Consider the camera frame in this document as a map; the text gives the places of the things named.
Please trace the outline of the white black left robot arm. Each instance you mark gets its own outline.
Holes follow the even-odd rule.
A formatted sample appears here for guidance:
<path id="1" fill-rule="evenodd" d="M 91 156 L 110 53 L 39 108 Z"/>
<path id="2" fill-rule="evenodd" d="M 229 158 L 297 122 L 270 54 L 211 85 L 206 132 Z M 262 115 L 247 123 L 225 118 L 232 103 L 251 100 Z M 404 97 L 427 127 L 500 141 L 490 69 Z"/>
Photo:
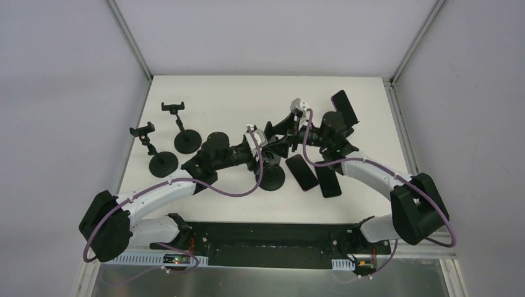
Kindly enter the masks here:
<path id="1" fill-rule="evenodd" d="M 86 240 L 84 262 L 108 262 L 130 246 L 150 243 L 168 244 L 174 250 L 188 245 L 189 234 L 173 217 L 148 219 L 152 212 L 180 199 L 210 190 L 220 195 L 241 198 L 259 189 L 264 180 L 274 176 L 274 167 L 289 152 L 289 137 L 266 134 L 248 126 L 243 140 L 230 145 L 228 135 L 211 133 L 195 156 L 157 183 L 134 191 L 113 195 L 99 192 L 79 223 Z M 246 165 L 256 177 L 252 188 L 231 193 L 215 187 L 222 169 Z"/>

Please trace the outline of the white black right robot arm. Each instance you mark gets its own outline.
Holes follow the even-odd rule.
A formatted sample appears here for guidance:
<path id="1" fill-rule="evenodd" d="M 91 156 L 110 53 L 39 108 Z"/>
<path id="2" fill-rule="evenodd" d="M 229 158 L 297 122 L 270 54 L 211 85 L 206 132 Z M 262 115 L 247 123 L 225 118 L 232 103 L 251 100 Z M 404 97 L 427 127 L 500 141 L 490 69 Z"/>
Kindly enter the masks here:
<path id="1" fill-rule="evenodd" d="M 347 140 L 353 129 L 340 111 L 325 113 L 320 127 L 314 127 L 312 117 L 312 109 L 307 108 L 289 113 L 276 126 L 267 122 L 265 149 L 275 145 L 274 153 L 284 156 L 298 145 L 319 147 L 324 161 L 315 163 L 304 153 L 307 167 L 326 168 L 356 179 L 389 200 L 389 215 L 366 218 L 354 227 L 351 243 L 355 251 L 365 254 L 377 242 L 393 239 L 411 245 L 423 240 L 447 248 L 456 245 L 449 213 L 429 175 L 395 171 L 359 151 Z"/>

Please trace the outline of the purple phone with black screen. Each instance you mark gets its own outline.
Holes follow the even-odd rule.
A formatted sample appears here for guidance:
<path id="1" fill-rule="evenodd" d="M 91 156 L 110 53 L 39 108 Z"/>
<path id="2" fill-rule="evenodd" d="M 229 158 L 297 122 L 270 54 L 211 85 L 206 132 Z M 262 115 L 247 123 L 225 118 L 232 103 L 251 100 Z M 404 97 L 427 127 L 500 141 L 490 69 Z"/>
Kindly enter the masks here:
<path id="1" fill-rule="evenodd" d="M 309 191 L 319 185 L 319 181 L 302 155 L 294 155 L 286 159 L 289 168 L 302 191 Z"/>

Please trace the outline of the black round-base phone stand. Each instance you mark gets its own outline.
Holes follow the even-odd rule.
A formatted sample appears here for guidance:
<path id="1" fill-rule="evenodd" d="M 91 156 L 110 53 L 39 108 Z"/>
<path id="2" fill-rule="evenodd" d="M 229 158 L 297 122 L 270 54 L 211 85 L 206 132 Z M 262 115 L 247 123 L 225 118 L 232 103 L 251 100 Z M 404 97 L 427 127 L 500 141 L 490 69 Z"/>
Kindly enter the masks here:
<path id="1" fill-rule="evenodd" d="M 179 133 L 175 136 L 174 147 L 177 152 L 182 154 L 190 154 L 196 152 L 201 144 L 202 138 L 200 133 L 192 129 L 186 129 L 184 124 L 179 116 L 179 111 L 185 109 L 185 104 L 182 101 L 180 104 L 165 104 L 161 103 L 161 110 L 168 111 L 171 115 L 176 116 L 175 123 L 179 128 Z"/>

